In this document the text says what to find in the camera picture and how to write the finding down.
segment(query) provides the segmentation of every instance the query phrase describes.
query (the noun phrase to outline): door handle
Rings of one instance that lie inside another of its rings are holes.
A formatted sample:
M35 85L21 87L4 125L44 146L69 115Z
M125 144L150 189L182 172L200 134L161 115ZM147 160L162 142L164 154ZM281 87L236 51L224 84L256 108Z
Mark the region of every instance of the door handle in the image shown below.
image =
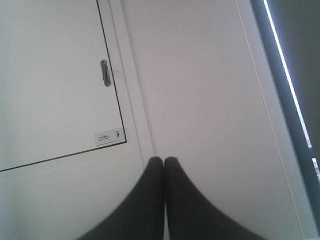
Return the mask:
M104 82L104 85L106 87L109 87L111 85L111 80L110 80L110 75L109 75L109 70L108 70L108 65L106 60L101 60L100 61L100 66L101 66L101 71L102 71L102 80Z

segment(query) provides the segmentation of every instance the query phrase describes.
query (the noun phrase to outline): sticker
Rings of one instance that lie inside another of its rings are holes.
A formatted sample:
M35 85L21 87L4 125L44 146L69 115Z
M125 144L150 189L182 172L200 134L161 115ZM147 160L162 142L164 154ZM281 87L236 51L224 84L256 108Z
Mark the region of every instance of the sticker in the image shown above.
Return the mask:
M122 127L94 134L94 142L97 147L125 141L125 133Z

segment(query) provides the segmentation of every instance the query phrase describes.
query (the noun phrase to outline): light strip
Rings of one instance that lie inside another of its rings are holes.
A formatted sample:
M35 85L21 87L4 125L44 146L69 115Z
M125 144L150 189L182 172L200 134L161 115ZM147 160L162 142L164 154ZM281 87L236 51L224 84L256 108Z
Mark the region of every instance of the light strip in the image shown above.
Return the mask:
M287 79L287 81L289 83L289 86L290 86L291 94L293 96L293 101L294 101L296 110L297 110L298 115L299 115L299 119L300 119L300 122L301 122L301 125L302 125L303 133L304 133L306 142L308 144L308 147L311 148L312 146L311 146L310 138L309 138L309 135L308 135L308 132L307 132L307 128L306 128L306 125L305 125L304 118L302 117L302 113L301 113L301 110L300 110L300 107L299 107L299 103L298 103L298 99L297 99L297 96L296 96L296 93L295 93L295 89L294 89L294 86L292 84L291 77L290 77L290 74L289 74L289 71L288 71L288 67L287 67L287 64L286 64L286 60L285 60L284 54L283 54L281 46L280 46L280 42L279 42L279 39L278 39L278 35L277 35L277 32L276 32L274 21L273 21L273 19L271 17L267 0L263 0L263 2L264 2L264 6L265 6L265 9L266 9L266 12L268 14L268 18L269 18L269 21L270 21L270 25L271 25L271 28L272 28L273 35L274 35L276 46L278 48L278 51L279 51L279 54L280 54L280 57L281 57L281 62L282 62L283 68L284 68L286 79Z

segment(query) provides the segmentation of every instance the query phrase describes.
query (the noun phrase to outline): lever handle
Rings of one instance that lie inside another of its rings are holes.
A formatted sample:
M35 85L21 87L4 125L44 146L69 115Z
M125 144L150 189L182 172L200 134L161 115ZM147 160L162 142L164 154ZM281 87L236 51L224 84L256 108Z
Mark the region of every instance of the lever handle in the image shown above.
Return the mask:
M101 66L101 71L102 71L102 80L104 82L104 85L106 87L109 87L111 85L110 81L110 75L109 75L109 70L108 70L108 65L106 60L101 60L100 61L100 66Z

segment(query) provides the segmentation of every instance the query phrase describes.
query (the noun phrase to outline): white wall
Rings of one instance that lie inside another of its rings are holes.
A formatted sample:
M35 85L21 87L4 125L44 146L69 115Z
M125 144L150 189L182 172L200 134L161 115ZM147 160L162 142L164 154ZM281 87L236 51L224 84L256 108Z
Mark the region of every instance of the white wall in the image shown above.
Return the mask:
M204 195L252 231L315 237L253 13L240 2L252 55L234 0L122 1L153 147L177 156Z

